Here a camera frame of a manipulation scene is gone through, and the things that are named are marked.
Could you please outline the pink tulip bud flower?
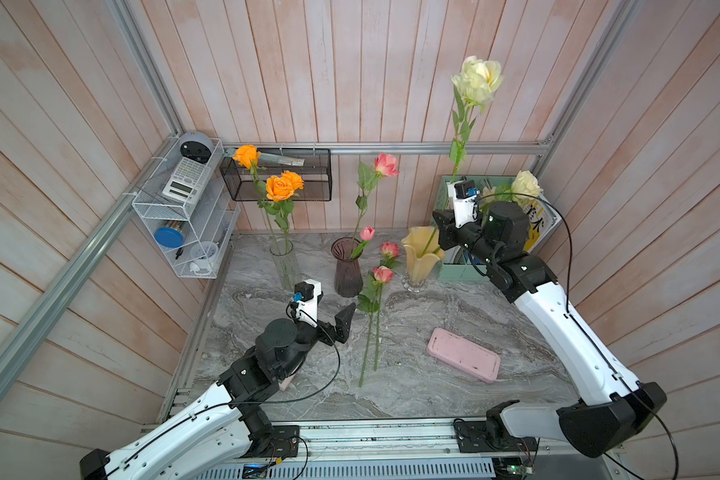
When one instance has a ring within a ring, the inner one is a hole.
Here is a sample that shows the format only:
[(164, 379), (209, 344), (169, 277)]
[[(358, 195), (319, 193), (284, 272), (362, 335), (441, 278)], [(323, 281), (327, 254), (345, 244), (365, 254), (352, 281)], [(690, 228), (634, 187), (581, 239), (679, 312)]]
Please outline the pink tulip bud flower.
[(360, 243), (355, 247), (355, 249), (352, 252), (352, 255), (351, 255), (352, 260), (356, 260), (362, 255), (364, 249), (366, 248), (368, 243), (374, 238), (374, 236), (375, 236), (375, 230), (370, 226), (365, 227), (361, 231)]

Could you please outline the cream rose group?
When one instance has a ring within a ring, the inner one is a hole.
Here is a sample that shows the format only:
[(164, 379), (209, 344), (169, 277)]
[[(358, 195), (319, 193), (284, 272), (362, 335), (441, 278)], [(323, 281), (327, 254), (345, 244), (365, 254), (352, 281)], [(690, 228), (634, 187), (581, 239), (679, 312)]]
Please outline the cream rose group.
[(519, 172), (511, 183), (497, 186), (493, 199), (522, 204), (538, 197), (542, 192), (543, 188), (538, 179), (530, 171), (524, 170)]
[(452, 111), (453, 139), (449, 159), (452, 176), (459, 173), (466, 158), (466, 146), (479, 115), (493, 101), (503, 82), (501, 64), (475, 56), (464, 59), (460, 71), (451, 77), (455, 109)]
[(480, 197), (480, 204), (486, 205), (494, 202), (496, 200), (496, 188), (495, 187), (485, 187), (482, 190), (481, 197)]

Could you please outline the orange rose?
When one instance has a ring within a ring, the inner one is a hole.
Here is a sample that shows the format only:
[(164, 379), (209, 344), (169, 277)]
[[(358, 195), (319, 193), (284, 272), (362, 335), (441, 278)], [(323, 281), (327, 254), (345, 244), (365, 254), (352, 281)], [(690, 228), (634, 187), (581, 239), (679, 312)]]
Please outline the orange rose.
[(277, 203), (267, 197), (266, 183), (259, 175), (258, 160), (259, 151), (254, 145), (243, 145), (239, 147), (234, 155), (233, 160), (242, 168), (246, 169), (251, 176), (252, 184), (256, 194), (257, 206), (263, 211), (266, 219), (266, 225), (270, 235), (270, 241), (274, 238), (284, 238), (283, 232), (279, 226), (280, 208)]
[(264, 198), (262, 207), (267, 215), (268, 225), (272, 232), (272, 246), (275, 268), (284, 289), (293, 287), (294, 276), (293, 245), (289, 239), (289, 216), (293, 210), (292, 197), (295, 187), (286, 172), (280, 176), (272, 175), (262, 182)]
[(275, 193), (280, 205), (279, 226), (283, 232), (284, 240), (289, 240), (290, 215), (294, 210), (294, 202), (300, 198), (300, 192), (304, 189), (303, 178), (292, 171), (284, 171), (275, 183)]

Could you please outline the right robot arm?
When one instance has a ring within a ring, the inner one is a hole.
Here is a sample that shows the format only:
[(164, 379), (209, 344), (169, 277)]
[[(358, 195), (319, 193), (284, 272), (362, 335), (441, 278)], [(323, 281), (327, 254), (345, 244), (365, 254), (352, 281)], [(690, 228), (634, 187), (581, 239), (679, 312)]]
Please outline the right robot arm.
[(597, 458), (641, 433), (657, 419), (667, 395), (642, 382), (597, 337), (572, 306), (554, 272), (523, 245), (529, 219), (514, 202), (495, 202), (486, 215), (459, 219), (460, 209), (436, 210), (439, 246), (465, 248), (477, 272), (540, 331), (564, 365), (579, 395), (570, 406), (507, 401), (486, 413), (488, 441), (496, 449), (524, 438), (565, 441)]

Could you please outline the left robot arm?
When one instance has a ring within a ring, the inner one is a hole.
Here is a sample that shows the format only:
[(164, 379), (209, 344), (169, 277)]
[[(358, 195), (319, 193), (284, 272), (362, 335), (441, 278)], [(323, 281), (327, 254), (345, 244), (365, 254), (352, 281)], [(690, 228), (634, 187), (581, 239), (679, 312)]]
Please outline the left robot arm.
[(315, 318), (317, 305), (289, 303), (285, 317), (271, 321), (254, 346), (178, 414), (113, 452), (85, 455), (81, 478), (191, 479), (226, 460), (297, 451), (297, 428), (273, 426), (262, 406), (317, 343), (335, 348), (348, 340), (355, 304), (339, 311), (333, 323)]

